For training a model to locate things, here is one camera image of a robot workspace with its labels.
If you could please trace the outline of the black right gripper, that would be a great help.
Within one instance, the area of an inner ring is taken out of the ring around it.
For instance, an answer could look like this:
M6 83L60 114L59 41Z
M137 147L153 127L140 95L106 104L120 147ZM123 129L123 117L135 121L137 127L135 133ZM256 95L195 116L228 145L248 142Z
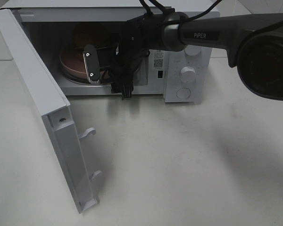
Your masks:
M112 75L121 75L123 72L123 60L119 43L114 42L110 46L97 49L99 66L96 72L108 70Z

